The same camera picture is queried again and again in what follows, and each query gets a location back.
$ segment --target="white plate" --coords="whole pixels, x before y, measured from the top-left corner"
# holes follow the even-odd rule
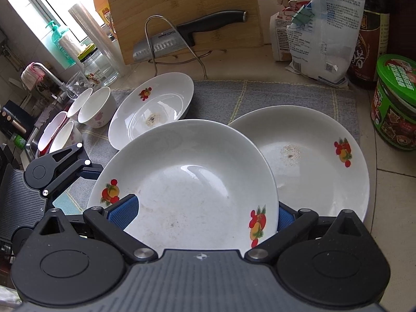
[[[139,198],[139,214],[126,232],[159,256],[166,248],[239,249],[244,255],[250,236],[257,234],[260,243],[277,230],[269,165],[250,140],[221,123],[175,121],[140,135],[104,168],[88,207],[106,207],[107,194],[130,193]],[[263,208],[265,214],[255,216]]]
[[[309,108],[274,106],[248,113],[230,126],[263,153],[282,203],[320,216],[352,209],[364,219],[370,192],[367,165],[354,138],[337,121]],[[343,146],[337,149],[340,139]]]
[[[142,133],[180,119],[193,96],[193,81],[182,73],[154,77],[134,90],[115,113],[108,132],[121,150]]]

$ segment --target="metal screw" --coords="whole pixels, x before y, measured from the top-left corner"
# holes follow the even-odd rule
[[[269,252],[267,252],[264,249],[251,249],[248,251],[248,256],[253,259],[263,259],[266,258],[269,255]]]
[[[134,256],[139,259],[147,259],[154,255],[154,251],[149,248],[140,248],[133,252]]]

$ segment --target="metal knife holder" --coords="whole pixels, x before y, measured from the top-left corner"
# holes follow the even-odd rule
[[[182,62],[175,62],[175,63],[164,63],[164,62],[156,62],[156,60],[155,60],[155,54],[154,54],[154,50],[153,50],[153,46],[150,44],[150,40],[149,40],[149,35],[148,35],[148,32],[147,32],[147,24],[149,23],[149,21],[150,20],[152,20],[153,18],[161,18],[162,20],[165,20],[168,24],[169,24],[169,26],[171,26],[171,28],[173,28],[177,33],[178,33],[178,35],[180,36],[180,38],[182,39],[182,41],[184,42],[184,44],[186,45],[186,47],[189,49],[189,51],[192,53],[192,55],[194,56],[194,58],[193,59],[190,59],[190,60],[186,60],[186,61],[182,61]],[[158,74],[158,72],[157,72],[157,64],[162,64],[162,65],[168,65],[168,66],[170,66],[170,65],[179,65],[179,64],[185,64],[185,63],[189,63],[189,62],[192,62],[192,61],[195,61],[195,60],[197,60],[198,62],[199,62],[199,64],[201,65],[201,67],[202,67],[202,70],[203,70],[203,72],[204,72],[204,79],[205,80],[207,80],[208,79],[208,76],[207,76],[207,71],[206,71],[206,69],[205,69],[205,65],[202,63],[202,61],[201,61],[201,58],[203,58],[203,57],[206,57],[206,56],[208,56],[209,54],[211,54],[212,53],[212,50],[210,50],[210,51],[208,51],[207,53],[205,53],[205,54],[203,54],[203,55],[201,55],[201,56],[198,56],[196,53],[195,53],[195,51],[188,45],[188,43],[185,41],[185,39],[182,37],[182,35],[180,34],[180,32],[177,30],[177,28],[172,24],[172,22],[170,22],[167,18],[165,18],[164,16],[162,16],[162,15],[153,15],[153,16],[151,16],[151,17],[149,17],[147,20],[146,20],[146,22],[145,22],[145,24],[144,24],[144,33],[145,33],[145,35],[146,35],[146,40],[147,40],[147,45],[148,45],[148,47],[149,47],[149,50],[150,50],[150,52],[151,52],[151,54],[152,54],[152,59],[151,60],[149,60],[149,62],[153,62],[153,66],[154,66],[154,69],[155,69],[155,77],[157,76],[157,74]]]

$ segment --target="jar lid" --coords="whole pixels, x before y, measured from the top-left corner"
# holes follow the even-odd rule
[[[415,61],[400,55],[383,55],[377,61],[377,73],[398,97],[416,106]]]
[[[81,62],[84,62],[87,58],[89,58],[92,54],[94,54],[96,50],[97,50],[97,47],[95,46],[95,44],[91,43],[82,53],[78,55],[78,59]]]

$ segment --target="faucet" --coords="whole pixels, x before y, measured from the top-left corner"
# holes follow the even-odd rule
[[[62,91],[66,90],[66,84],[64,82],[61,82],[61,80],[59,80],[59,78],[57,78],[54,74],[52,74],[49,71],[49,69],[46,68],[42,63],[34,62],[33,66],[43,70],[43,72],[47,74],[47,76],[49,76],[52,79],[52,81],[54,81]]]

